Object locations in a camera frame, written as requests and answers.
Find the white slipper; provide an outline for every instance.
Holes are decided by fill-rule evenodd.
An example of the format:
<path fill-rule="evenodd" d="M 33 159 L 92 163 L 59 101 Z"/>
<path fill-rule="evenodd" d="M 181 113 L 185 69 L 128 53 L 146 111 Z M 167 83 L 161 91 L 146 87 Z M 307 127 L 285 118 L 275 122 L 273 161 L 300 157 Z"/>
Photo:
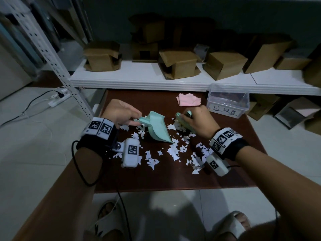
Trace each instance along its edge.
<path fill-rule="evenodd" d="M 218 230 L 216 238 L 223 233 L 231 233 L 236 239 L 239 239 L 241 234 L 245 232 L 243 225 L 235 218 L 235 216 L 240 213 L 240 211 L 233 211 L 226 216 Z"/>
<path fill-rule="evenodd" d="M 114 200 L 106 201 L 99 209 L 97 217 L 99 218 L 99 214 L 105 208 L 107 203 L 114 204 L 113 210 L 106 216 L 98 219 L 98 221 L 90 228 L 90 231 L 98 237 L 103 237 L 106 233 L 110 232 L 111 230 L 117 229 L 121 231 L 124 234 L 126 240 L 128 240 L 127 228 L 125 228 L 123 221 L 124 212 L 122 210 L 122 206 L 119 203 L 115 202 Z"/>

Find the brown table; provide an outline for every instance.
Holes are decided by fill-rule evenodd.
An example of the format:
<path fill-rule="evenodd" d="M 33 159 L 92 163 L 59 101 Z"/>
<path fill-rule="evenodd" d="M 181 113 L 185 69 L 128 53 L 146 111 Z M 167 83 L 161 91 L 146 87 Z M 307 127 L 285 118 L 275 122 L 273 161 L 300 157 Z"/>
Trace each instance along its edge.
<path fill-rule="evenodd" d="M 177 112 L 183 112 L 185 107 L 179 107 L 176 96 L 181 92 L 165 92 L 165 91 L 137 91 L 137 90 L 109 90 L 104 105 L 110 102 L 112 98 L 125 101 L 137 109 L 143 116 L 148 115 L 150 111 L 158 112 L 165 116 L 166 125 L 173 124 L 171 118 L 175 118 Z M 205 93 L 194 93 L 195 96 L 202 99 L 202 104 L 206 104 Z M 243 135 L 251 146 L 265 153 L 265 150 L 256 135 L 251 123 L 246 115 L 242 115 L 239 119 L 211 113 L 221 127 L 231 127 Z M 120 130 L 118 141 L 122 142 L 130 137 L 134 132 L 138 133 L 136 127 L 130 126 L 129 132 Z M 183 142 L 181 137 L 176 133 L 179 131 L 168 130 L 169 134 L 179 139 L 179 147 Z M 143 156 L 141 165 L 134 169 L 120 167 L 120 158 L 112 158 L 104 162 L 102 171 L 104 175 L 97 183 L 96 193 L 115 192 L 116 186 L 119 191 L 153 191 L 153 190 L 186 190 L 186 189 L 215 189 L 215 188 L 239 188 L 255 186 L 255 183 L 240 167 L 235 167 L 228 174 L 219 177 L 214 173 L 210 173 L 206 168 L 199 171 L 199 174 L 192 174 L 191 165 L 186 165 L 187 159 L 191 160 L 191 154 L 196 152 L 202 157 L 201 149 L 196 148 L 196 144 L 202 142 L 209 148 L 209 141 L 198 136 L 190 138 L 185 153 L 180 152 L 181 162 L 173 161 L 171 155 L 167 152 L 170 143 L 155 141 L 148 133 L 145 139 L 140 139 L 143 149 L 139 149 L 139 154 Z M 152 170 L 147 165 L 145 152 L 150 150 L 151 157 L 158 159 L 160 162 Z M 157 151 L 162 150 L 163 155 L 159 156 Z M 227 160 L 231 165 L 237 164 Z"/>

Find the dustpan handle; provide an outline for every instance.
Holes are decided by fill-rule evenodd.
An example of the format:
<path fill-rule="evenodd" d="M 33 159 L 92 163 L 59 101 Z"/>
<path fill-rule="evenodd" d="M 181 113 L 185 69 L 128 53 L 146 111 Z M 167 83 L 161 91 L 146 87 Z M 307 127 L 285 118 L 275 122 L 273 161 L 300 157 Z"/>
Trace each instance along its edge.
<path fill-rule="evenodd" d="M 150 120 L 145 117 L 140 117 L 139 119 L 134 119 L 135 122 L 140 122 L 142 124 L 145 124 L 147 126 L 151 126 Z"/>

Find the white power strip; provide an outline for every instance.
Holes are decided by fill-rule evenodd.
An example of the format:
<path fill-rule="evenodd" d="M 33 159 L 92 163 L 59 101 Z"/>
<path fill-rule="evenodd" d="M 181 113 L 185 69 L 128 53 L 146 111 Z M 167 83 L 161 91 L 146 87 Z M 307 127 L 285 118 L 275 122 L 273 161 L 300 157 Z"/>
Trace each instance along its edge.
<path fill-rule="evenodd" d="M 58 94 L 54 94 L 51 96 L 52 100 L 48 103 L 48 105 L 50 105 L 51 107 L 55 107 L 56 105 L 59 105 L 61 102 L 67 100 L 69 97 L 71 97 L 71 94 L 69 93 L 69 91 L 65 88 L 62 88 L 61 93 L 64 94 L 64 97 L 60 98 L 58 96 Z"/>

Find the pink cloth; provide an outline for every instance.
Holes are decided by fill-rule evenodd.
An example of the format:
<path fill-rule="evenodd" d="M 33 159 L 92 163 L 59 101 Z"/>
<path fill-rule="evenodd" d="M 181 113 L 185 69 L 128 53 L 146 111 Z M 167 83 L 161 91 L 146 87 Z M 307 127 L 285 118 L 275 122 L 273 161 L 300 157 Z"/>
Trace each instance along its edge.
<path fill-rule="evenodd" d="M 193 94 L 179 94 L 176 99 L 180 107 L 192 107 L 201 105 L 201 98 L 198 98 Z"/>

